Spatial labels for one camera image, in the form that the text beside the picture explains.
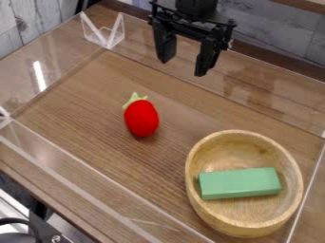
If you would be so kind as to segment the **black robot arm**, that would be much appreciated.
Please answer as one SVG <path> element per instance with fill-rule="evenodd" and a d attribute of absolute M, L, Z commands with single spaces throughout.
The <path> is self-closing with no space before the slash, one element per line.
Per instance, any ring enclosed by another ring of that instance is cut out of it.
<path fill-rule="evenodd" d="M 217 11 L 218 0 L 151 0 L 149 24 L 154 31 L 158 59 L 166 64 L 177 55 L 177 36 L 201 43 L 194 75 L 202 77 L 214 68 L 221 51 L 231 48 L 234 19 Z"/>

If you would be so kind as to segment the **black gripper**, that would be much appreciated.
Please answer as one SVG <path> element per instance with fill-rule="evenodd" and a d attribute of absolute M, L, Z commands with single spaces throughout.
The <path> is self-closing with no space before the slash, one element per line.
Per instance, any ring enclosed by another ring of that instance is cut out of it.
<path fill-rule="evenodd" d="M 202 77 L 214 68 L 219 49 L 231 47 L 237 21 L 217 9 L 218 0 L 150 0 L 151 18 L 162 21 L 153 23 L 157 55 L 167 63 L 177 54 L 177 36 L 167 24 L 187 38 L 202 40 L 197 55 L 194 75 Z"/>

